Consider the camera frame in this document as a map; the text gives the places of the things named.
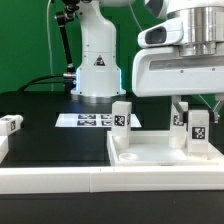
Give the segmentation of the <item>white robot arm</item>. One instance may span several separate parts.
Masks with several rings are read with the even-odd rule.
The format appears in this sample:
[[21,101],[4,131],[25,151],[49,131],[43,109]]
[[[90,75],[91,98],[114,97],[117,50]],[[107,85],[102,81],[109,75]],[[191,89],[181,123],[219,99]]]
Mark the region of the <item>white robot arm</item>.
[[[116,28],[99,8],[134,0],[93,0],[80,4],[82,63],[73,93],[92,102],[122,92],[116,65]],[[144,0],[164,21],[141,31],[142,48],[133,61],[132,90],[138,97],[171,96],[181,117],[181,95],[214,94],[213,120],[224,105],[224,0]]]

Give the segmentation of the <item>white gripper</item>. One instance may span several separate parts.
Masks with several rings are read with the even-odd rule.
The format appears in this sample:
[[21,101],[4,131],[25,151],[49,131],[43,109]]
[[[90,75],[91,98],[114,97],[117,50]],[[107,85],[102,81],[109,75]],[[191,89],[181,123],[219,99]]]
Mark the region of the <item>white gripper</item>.
[[[184,124],[188,103],[175,95],[224,93],[224,44],[214,55],[193,57],[181,57],[177,47],[143,49],[134,58],[132,90],[138,97],[173,96],[172,123]],[[224,94],[216,94],[215,100],[210,119],[218,123]]]

